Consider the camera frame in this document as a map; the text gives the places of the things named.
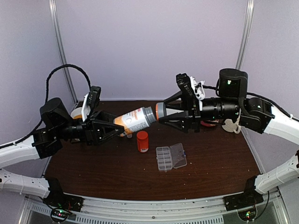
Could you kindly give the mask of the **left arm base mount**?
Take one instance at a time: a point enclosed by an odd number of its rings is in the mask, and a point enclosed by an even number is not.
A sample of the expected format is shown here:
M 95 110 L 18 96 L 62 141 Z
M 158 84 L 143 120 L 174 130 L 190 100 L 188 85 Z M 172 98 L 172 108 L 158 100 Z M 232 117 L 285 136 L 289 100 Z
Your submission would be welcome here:
M 56 223 L 62 223 L 73 215 L 73 211 L 80 212 L 84 199 L 80 196 L 68 195 L 63 192 L 56 178 L 46 178 L 49 194 L 42 202 L 50 208 L 50 218 Z

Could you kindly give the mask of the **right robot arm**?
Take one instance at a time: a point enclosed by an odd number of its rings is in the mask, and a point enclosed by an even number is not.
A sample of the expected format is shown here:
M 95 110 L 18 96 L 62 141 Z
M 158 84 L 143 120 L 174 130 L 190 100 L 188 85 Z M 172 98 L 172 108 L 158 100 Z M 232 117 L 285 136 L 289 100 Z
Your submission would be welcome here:
M 244 71 L 221 69 L 215 98 L 206 98 L 204 82 L 196 82 L 185 73 L 176 75 L 176 83 L 179 92 L 156 104 L 156 118 L 161 124 L 187 133 L 199 132 L 201 121 L 230 119 L 257 133 L 299 143 L 299 120 L 272 100 L 249 94 L 248 74 Z

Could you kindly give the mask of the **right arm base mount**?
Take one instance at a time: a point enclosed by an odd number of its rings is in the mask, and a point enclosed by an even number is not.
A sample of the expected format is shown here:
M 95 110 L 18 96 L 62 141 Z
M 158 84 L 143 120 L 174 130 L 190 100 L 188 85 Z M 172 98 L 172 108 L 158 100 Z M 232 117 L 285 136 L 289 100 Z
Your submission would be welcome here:
M 255 180 L 253 176 L 246 181 L 245 189 L 242 193 L 225 196 L 223 198 L 226 211 L 240 210 L 252 206 L 252 209 L 239 212 L 239 218 L 243 221 L 254 221 L 257 217 L 256 205 L 264 201 L 263 194 L 256 191 Z

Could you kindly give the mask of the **clear plastic pill organizer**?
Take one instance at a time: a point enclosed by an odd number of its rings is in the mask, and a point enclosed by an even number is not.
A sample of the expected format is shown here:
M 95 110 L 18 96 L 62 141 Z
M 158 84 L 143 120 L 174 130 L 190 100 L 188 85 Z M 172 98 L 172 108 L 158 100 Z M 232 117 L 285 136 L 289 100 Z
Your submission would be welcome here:
M 187 165 L 186 154 L 182 143 L 169 147 L 157 147 L 156 160 L 158 170 L 164 172 Z

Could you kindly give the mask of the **grey capped white orange bottle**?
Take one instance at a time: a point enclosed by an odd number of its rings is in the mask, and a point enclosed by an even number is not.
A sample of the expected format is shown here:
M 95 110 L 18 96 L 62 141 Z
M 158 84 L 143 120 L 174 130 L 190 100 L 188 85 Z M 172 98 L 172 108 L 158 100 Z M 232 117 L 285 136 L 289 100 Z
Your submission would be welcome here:
M 151 107 L 141 107 L 115 118 L 114 124 L 124 128 L 121 136 L 125 136 L 150 127 L 156 121 Z

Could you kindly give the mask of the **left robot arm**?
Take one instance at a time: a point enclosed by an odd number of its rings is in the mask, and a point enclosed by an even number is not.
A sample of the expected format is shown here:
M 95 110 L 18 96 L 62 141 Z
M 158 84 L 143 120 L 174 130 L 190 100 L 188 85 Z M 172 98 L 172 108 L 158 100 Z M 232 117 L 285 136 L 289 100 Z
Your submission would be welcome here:
M 60 98 L 53 98 L 40 108 L 45 128 L 28 137 L 0 147 L 0 189 L 49 198 L 57 207 L 67 203 L 67 196 L 57 179 L 33 178 L 5 170 L 16 163 L 53 156 L 63 146 L 62 140 L 79 139 L 87 145 L 99 145 L 124 132 L 113 123 L 114 115 L 96 112 L 84 121 L 73 119 Z

